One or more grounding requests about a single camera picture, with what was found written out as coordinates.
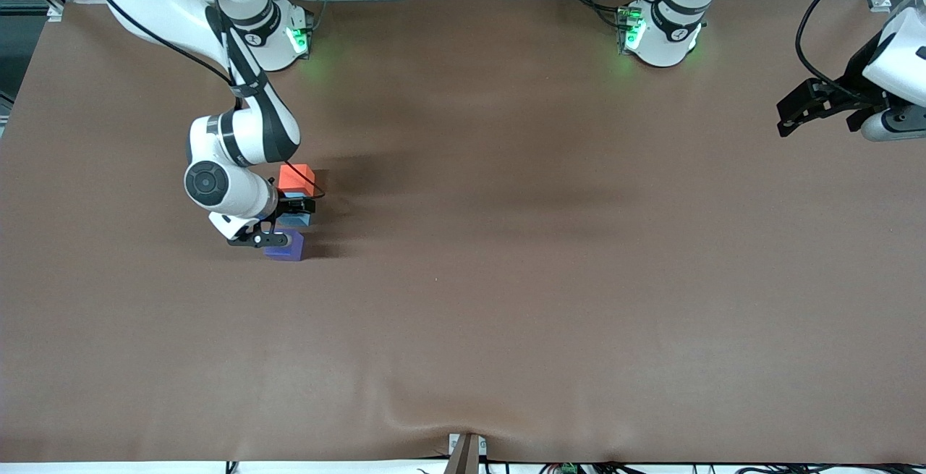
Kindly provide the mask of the orange foam block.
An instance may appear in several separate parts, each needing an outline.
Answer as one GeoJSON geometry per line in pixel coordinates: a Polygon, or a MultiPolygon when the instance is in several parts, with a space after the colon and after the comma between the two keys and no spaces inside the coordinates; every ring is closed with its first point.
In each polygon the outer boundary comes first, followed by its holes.
{"type": "Polygon", "coordinates": [[[315,194],[315,173],[307,164],[284,163],[276,185],[287,197],[311,198],[315,194]]]}

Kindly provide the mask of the purple foam block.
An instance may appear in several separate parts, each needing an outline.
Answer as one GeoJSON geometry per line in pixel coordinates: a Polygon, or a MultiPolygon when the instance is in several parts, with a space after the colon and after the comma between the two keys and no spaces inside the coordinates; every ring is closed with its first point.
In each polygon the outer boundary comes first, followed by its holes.
{"type": "Polygon", "coordinates": [[[286,242],[282,246],[265,246],[263,248],[265,257],[278,262],[301,262],[303,260],[305,247],[303,233],[294,229],[281,229],[274,234],[285,236],[286,242]]]}

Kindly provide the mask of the brown table cloth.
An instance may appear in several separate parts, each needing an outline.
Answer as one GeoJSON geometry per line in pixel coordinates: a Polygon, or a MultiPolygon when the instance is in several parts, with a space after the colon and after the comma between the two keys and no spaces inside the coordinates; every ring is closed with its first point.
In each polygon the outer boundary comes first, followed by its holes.
{"type": "Polygon", "coordinates": [[[778,136],[808,0],[651,69],[574,0],[340,1],[302,262],[185,194],[214,76],[101,4],[0,137],[0,462],[926,463],[926,140],[778,136]]]}

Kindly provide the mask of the brown table clamp bracket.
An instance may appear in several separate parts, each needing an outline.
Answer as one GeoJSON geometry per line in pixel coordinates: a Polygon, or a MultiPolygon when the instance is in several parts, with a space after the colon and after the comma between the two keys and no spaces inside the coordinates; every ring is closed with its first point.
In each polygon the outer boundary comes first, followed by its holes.
{"type": "Polygon", "coordinates": [[[450,434],[449,461],[443,474],[482,474],[480,465],[487,451],[483,436],[476,433],[450,434]]]}

